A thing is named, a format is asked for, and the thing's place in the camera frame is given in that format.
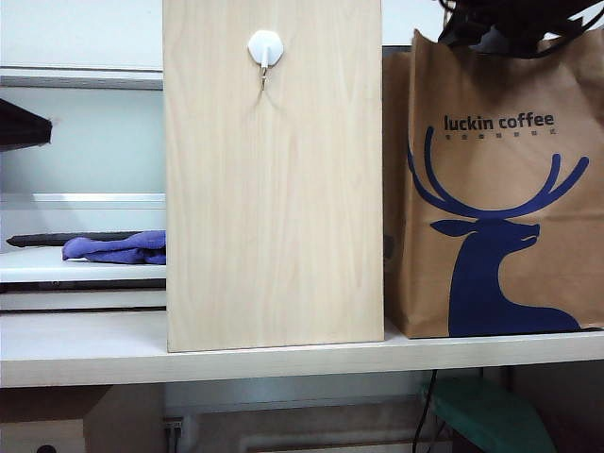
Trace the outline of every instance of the wood grain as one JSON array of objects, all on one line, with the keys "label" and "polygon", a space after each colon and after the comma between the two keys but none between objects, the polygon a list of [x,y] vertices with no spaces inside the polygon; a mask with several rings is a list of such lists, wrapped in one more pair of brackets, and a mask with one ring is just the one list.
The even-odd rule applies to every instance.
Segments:
[{"label": "wood grain", "polygon": [[164,2],[170,351],[383,339],[380,62],[378,0]]}]

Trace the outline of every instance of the metal hook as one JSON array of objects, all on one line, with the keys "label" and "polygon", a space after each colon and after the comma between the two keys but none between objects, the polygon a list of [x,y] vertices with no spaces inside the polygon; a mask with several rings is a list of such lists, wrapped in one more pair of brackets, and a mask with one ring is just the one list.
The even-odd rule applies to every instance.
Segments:
[{"label": "metal hook", "polygon": [[260,68],[260,87],[262,91],[264,91],[264,85],[266,84],[266,74],[268,73],[268,68]]},{"label": "metal hook", "polygon": [[250,38],[247,48],[252,59],[260,65],[260,89],[264,91],[268,68],[275,65],[283,55],[283,42],[274,31],[259,30]]}]

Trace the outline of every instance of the white shelf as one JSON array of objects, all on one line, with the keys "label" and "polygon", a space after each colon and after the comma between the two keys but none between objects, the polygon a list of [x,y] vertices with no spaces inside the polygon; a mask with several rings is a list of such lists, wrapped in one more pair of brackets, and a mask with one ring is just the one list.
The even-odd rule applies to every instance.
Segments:
[{"label": "white shelf", "polygon": [[5,87],[161,90],[163,72],[153,70],[0,68]]},{"label": "white shelf", "polygon": [[166,352],[164,311],[0,317],[0,385],[122,384],[604,359],[604,331]]},{"label": "white shelf", "polygon": [[163,289],[29,291],[0,294],[0,310],[99,310],[166,306]]},{"label": "white shelf", "polygon": [[135,280],[166,278],[166,266],[63,261],[61,247],[26,247],[0,254],[0,282]]}]

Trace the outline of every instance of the white cabinet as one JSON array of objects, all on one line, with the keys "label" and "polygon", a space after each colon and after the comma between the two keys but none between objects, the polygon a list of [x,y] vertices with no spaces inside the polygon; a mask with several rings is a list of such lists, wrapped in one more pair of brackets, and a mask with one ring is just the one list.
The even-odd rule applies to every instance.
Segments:
[{"label": "white cabinet", "polygon": [[[434,0],[382,0],[382,42],[436,40]],[[0,85],[160,90],[161,0],[2,0]]]},{"label": "white cabinet", "polygon": [[2,0],[2,65],[161,70],[161,0]]}]

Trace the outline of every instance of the purple towel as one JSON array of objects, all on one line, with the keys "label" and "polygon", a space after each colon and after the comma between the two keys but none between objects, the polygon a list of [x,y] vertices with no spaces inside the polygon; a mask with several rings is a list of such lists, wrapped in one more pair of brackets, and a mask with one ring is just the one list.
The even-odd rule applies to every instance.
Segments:
[{"label": "purple towel", "polygon": [[145,231],[121,241],[73,238],[63,246],[63,260],[69,258],[121,264],[165,264],[166,232]]}]

